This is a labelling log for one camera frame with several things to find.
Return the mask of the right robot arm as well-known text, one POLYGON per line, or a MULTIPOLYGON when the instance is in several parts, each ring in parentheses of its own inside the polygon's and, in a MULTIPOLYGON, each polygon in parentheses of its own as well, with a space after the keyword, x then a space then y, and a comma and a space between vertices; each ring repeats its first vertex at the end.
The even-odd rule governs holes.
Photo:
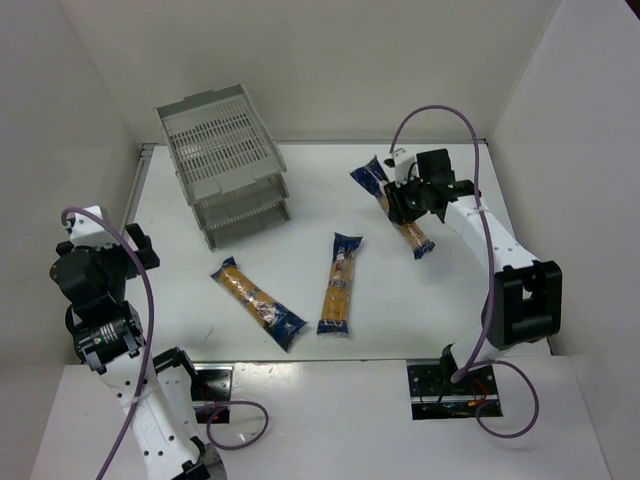
POLYGON ((478 332, 443 352, 455 369, 452 382, 516 345, 559 332, 560 266, 538 259, 519 243, 486 204, 477 178, 457 179, 445 149, 415 155, 398 149, 384 163, 394 172, 384 188, 390 219, 405 224, 426 214, 436 216, 462 239, 488 275, 478 332))

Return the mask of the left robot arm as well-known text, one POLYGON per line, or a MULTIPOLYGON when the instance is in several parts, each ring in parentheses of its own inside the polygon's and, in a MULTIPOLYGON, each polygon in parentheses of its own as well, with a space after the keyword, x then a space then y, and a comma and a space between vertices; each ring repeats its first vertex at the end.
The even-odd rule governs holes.
POLYGON ((136 224, 126 241, 99 217, 77 213, 66 222, 69 239, 56 247, 50 277, 70 305, 65 326, 76 355, 116 397, 149 479, 207 479, 206 447, 190 398, 195 371, 184 351, 151 355, 125 286, 158 267, 151 241, 136 224))

